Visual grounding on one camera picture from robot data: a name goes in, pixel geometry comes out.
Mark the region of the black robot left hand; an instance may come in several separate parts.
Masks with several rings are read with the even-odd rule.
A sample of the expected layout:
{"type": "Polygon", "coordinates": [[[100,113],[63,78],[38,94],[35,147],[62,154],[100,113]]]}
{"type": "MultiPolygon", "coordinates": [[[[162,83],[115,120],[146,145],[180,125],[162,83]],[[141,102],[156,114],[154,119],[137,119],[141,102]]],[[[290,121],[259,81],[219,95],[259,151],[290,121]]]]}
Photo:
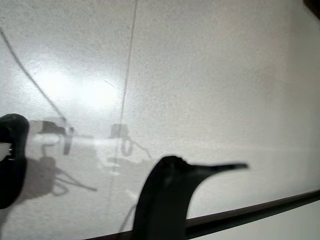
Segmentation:
{"type": "Polygon", "coordinates": [[[140,193],[132,239],[184,240],[188,208],[196,188],[213,175],[248,167],[246,163],[194,165],[174,155],[161,158],[140,193]]]}

